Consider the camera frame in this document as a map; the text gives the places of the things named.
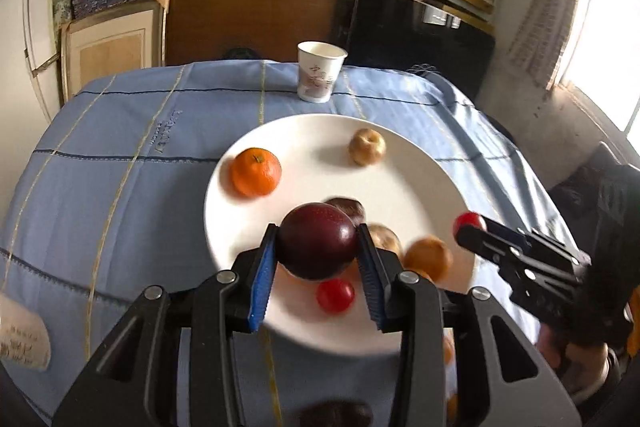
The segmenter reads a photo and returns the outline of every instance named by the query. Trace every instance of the red cherry tomato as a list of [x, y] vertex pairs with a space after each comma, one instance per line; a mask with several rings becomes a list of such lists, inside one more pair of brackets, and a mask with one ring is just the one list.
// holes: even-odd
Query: red cherry tomato
[[456, 237], [458, 230], [465, 225], [471, 225], [472, 227], [476, 227], [476, 229], [486, 231], [484, 217], [475, 212], [465, 212], [464, 214], [460, 214], [453, 222], [453, 237]]
[[316, 290], [316, 300], [327, 313], [337, 314], [347, 311], [356, 298], [356, 292], [348, 281], [330, 279], [320, 283]]

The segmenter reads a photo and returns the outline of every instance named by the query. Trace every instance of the blue tablecloth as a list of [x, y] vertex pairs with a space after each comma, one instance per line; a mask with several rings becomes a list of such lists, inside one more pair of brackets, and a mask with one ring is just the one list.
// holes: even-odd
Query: blue tablecloth
[[[233, 60], [132, 71], [92, 82], [62, 108], [0, 235], [2, 259], [12, 256], [7, 294], [38, 312], [50, 334], [45, 372], [5, 364], [42, 416], [143, 288], [187, 289], [214, 272], [202, 222], [207, 182], [217, 158], [267, 121], [327, 112], [386, 126], [431, 155], [472, 210], [572, 244], [518, 150], [438, 74], [344, 68], [325, 104], [297, 97], [297, 74], [295, 64]], [[536, 338], [537, 323], [508, 301], [494, 266], [481, 263], [475, 283]], [[248, 425], [276, 425], [264, 346], [245, 335], [236, 343]], [[301, 407], [340, 396], [371, 404], [375, 426], [388, 422], [397, 357], [334, 357], [276, 335], [271, 347], [284, 425], [296, 425]], [[182, 360], [181, 383], [185, 371]]]

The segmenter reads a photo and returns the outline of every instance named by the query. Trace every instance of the wooden cabinet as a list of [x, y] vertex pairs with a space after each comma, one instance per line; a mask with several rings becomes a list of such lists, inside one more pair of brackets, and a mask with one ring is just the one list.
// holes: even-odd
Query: wooden cabinet
[[235, 47], [295, 62], [299, 42], [341, 45], [352, 6], [353, 0], [171, 0], [166, 63], [218, 60]]

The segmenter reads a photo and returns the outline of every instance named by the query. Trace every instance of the white paper cup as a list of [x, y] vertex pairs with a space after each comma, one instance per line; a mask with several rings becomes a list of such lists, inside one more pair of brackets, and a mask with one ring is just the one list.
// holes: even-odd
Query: white paper cup
[[331, 98], [347, 52], [325, 42], [298, 44], [298, 96], [305, 102], [322, 103]]
[[40, 316], [0, 293], [0, 359], [44, 371], [50, 357], [49, 333]]

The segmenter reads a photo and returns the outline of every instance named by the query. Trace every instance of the metal screw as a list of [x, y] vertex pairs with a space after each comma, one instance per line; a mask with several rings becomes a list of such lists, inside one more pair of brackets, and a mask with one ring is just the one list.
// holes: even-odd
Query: metal screw
[[417, 273], [410, 272], [410, 271], [403, 271], [403, 272], [400, 272], [398, 279], [400, 279], [402, 282], [406, 284], [415, 284], [420, 280], [420, 277], [418, 276]]
[[471, 295], [479, 301], [488, 301], [489, 297], [491, 297], [491, 292], [487, 288], [476, 286], [475, 288], [471, 288]]
[[230, 284], [236, 280], [236, 273], [231, 270], [222, 270], [222, 272], [218, 272], [216, 279], [219, 283]]
[[162, 288], [160, 286], [149, 286], [145, 289], [145, 298], [155, 301], [162, 296]]

